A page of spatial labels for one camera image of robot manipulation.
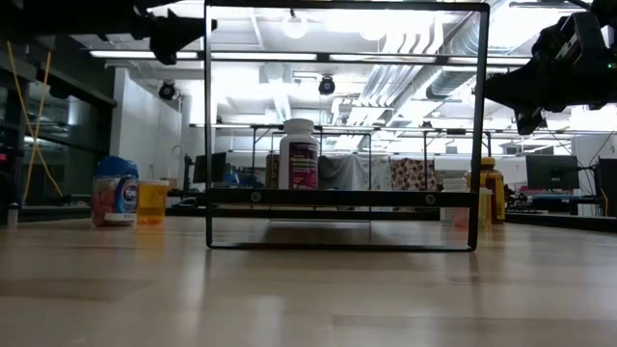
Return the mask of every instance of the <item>computer monitor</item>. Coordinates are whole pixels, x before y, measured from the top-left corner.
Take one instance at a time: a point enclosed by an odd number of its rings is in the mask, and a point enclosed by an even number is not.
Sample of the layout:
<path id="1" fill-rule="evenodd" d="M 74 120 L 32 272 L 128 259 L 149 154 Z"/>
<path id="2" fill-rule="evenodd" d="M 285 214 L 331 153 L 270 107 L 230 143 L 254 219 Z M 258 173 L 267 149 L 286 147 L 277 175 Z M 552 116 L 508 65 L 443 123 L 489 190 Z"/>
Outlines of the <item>computer monitor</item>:
<path id="1" fill-rule="evenodd" d="M 578 161 L 572 155 L 527 155 L 529 189 L 578 189 Z"/>
<path id="2" fill-rule="evenodd" d="M 212 154 L 212 182 L 225 181 L 225 164 L 228 154 L 225 152 Z M 193 183 L 205 183 L 207 163 L 205 155 L 195 158 L 195 169 L 193 170 Z"/>

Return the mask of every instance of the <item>white container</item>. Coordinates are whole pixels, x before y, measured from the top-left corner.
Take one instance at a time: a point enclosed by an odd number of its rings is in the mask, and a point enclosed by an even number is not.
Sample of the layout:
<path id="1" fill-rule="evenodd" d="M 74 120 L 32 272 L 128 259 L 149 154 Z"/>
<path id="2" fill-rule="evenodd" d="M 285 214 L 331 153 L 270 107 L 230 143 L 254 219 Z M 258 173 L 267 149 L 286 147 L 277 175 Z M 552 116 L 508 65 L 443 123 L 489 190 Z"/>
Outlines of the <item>white container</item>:
<path id="1" fill-rule="evenodd" d="M 443 180 L 444 193 L 468 193 L 467 181 L 464 178 L 447 178 Z M 440 222 L 447 227 L 467 227 L 469 210 L 465 207 L 442 207 Z"/>
<path id="2" fill-rule="evenodd" d="M 317 189 L 319 142 L 312 120 L 286 120 L 280 144 L 279 189 Z"/>
<path id="3" fill-rule="evenodd" d="M 491 195 L 489 188 L 480 188 L 480 202 L 478 203 L 478 232 L 491 231 Z"/>

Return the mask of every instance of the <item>desk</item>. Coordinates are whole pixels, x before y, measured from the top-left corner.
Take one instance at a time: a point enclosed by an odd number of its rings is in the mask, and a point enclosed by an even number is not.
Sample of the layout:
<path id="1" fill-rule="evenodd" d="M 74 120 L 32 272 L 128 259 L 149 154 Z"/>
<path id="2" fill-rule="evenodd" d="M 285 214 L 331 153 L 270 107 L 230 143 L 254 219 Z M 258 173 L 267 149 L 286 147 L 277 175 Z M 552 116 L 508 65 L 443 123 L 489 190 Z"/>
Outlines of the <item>desk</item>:
<path id="1" fill-rule="evenodd" d="M 221 220 L 215 232 L 258 237 L 263 222 Z M 613 235 L 505 225 L 481 235 L 474 254 L 236 252 L 207 250 L 204 225 L 170 218 L 160 228 L 93 229 L 82 220 L 2 231 L 0 307 L 10 313 L 0 315 L 3 346 L 617 340 Z M 392 238 L 431 232 L 404 225 L 381 228 Z"/>
<path id="2" fill-rule="evenodd" d="M 551 213 L 566 212 L 577 216 L 580 204 L 598 203 L 602 203 L 602 200 L 596 197 L 542 194 L 534 196 L 531 205 L 535 210 L 546 210 Z"/>

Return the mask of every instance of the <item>security camera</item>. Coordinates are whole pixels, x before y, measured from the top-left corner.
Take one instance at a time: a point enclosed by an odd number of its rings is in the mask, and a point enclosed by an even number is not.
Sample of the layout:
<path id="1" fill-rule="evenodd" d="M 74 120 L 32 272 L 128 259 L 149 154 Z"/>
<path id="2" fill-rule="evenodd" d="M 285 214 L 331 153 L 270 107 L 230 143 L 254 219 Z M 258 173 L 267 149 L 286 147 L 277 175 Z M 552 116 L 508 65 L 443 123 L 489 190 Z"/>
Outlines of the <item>security camera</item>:
<path id="1" fill-rule="evenodd" d="M 330 95 L 335 92 L 335 81 L 332 76 L 323 76 L 319 83 L 319 93 L 322 95 Z"/>
<path id="2" fill-rule="evenodd" d="M 163 100 L 174 100 L 177 98 L 177 90 L 174 86 L 174 81 L 164 81 L 161 89 L 158 90 L 158 96 Z"/>

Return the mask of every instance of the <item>yellow bottle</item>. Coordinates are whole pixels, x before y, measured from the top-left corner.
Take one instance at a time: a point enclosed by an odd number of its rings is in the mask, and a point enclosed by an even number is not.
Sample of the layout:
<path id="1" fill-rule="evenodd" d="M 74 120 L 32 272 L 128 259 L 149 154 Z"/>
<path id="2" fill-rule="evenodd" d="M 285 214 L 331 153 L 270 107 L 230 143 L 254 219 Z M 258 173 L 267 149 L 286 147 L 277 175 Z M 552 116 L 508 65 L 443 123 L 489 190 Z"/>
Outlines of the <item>yellow bottle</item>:
<path id="1" fill-rule="evenodd" d="M 480 171 L 480 187 L 488 188 L 491 194 L 491 220 L 493 224 L 505 222 L 505 192 L 503 190 L 503 174 L 495 170 L 495 158 L 482 158 Z M 467 172 L 467 184 L 471 186 L 471 172 Z"/>

